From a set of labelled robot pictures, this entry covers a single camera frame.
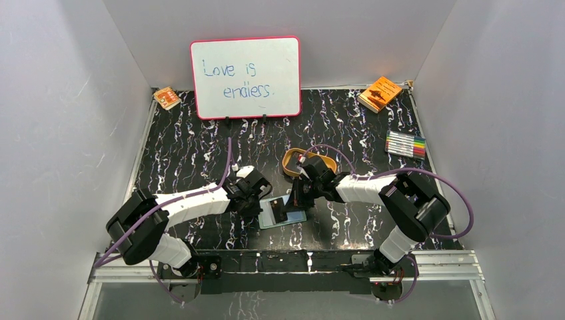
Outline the mint green card holder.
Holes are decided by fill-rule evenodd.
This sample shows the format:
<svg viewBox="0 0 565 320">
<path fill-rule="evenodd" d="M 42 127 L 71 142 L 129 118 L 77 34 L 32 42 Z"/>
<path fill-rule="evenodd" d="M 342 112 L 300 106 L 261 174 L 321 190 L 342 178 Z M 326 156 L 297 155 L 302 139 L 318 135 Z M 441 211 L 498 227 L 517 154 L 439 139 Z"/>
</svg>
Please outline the mint green card holder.
<svg viewBox="0 0 565 320">
<path fill-rule="evenodd" d="M 259 201 L 261 212 L 258 216 L 260 229 L 271 229 L 284 225 L 302 223 L 307 220 L 305 211 L 284 211 L 289 195 Z"/>
</svg>

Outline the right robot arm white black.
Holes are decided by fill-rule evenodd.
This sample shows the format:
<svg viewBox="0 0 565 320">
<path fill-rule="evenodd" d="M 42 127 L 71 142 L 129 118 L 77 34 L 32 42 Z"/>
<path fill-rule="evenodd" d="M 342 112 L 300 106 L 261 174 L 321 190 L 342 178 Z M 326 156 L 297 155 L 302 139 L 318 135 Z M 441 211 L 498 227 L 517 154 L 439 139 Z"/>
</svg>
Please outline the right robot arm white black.
<svg viewBox="0 0 565 320">
<path fill-rule="evenodd" d="M 424 171 L 403 168 L 382 177 L 335 173 L 320 156 L 302 158 L 285 211 L 309 209 L 315 199 L 383 206 L 395 227 L 366 262 L 384 275 L 394 275 L 418 243 L 425 242 L 450 213 L 449 202 L 429 183 Z"/>
</svg>

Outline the orange oval tray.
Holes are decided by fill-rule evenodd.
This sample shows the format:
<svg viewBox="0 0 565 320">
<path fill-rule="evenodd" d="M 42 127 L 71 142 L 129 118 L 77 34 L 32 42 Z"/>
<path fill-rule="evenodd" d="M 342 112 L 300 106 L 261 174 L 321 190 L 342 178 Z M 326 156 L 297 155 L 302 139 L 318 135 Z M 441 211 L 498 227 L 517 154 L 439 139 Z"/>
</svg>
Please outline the orange oval tray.
<svg viewBox="0 0 565 320">
<path fill-rule="evenodd" d="M 300 175 L 300 169 L 298 168 L 298 160 L 306 151 L 300 148 L 291 148 L 284 154 L 281 164 L 285 175 L 289 177 L 298 177 Z M 324 163 L 332 169 L 334 173 L 337 170 L 337 163 L 334 159 L 326 156 L 320 155 Z"/>
</svg>

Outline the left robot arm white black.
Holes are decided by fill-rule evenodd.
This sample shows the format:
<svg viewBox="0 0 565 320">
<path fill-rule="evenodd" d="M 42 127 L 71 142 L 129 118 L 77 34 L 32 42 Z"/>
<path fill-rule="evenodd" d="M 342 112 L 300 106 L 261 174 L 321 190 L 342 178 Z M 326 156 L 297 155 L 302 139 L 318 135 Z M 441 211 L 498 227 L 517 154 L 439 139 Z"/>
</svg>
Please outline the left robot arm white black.
<svg viewBox="0 0 565 320">
<path fill-rule="evenodd" d="M 188 242 L 168 235 L 168 230 L 208 215 L 257 216 L 262 211 L 261 198 L 272 188 L 264 175 L 246 166 L 218 183 L 182 193 L 154 195 L 140 189 L 110 218 L 106 230 L 126 265 L 158 261 L 182 277 L 192 277 L 199 269 L 195 250 Z"/>
</svg>

